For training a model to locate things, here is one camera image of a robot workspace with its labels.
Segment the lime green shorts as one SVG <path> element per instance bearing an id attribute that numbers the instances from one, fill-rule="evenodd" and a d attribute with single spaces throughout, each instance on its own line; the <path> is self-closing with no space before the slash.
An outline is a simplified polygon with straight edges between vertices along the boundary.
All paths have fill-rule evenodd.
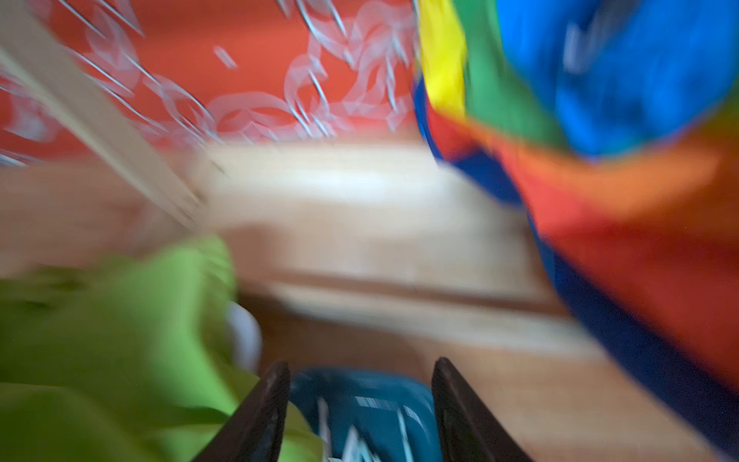
<path id="1" fill-rule="evenodd" d="M 189 461 L 258 383 L 218 237 L 1 283 L 5 461 Z"/>

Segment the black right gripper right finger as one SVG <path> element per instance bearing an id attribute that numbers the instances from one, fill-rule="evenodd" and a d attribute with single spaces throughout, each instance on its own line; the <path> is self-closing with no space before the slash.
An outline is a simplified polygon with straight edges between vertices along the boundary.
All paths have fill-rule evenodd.
<path id="1" fill-rule="evenodd" d="M 444 462 L 531 462 L 469 382 L 446 357 L 431 380 Z"/>

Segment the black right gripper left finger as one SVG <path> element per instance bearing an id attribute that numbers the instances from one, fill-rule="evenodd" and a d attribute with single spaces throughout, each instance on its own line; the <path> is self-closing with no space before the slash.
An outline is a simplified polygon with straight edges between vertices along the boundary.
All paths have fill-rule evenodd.
<path id="1" fill-rule="evenodd" d="M 291 373 L 276 361 L 194 462 L 277 462 L 290 398 Z"/>

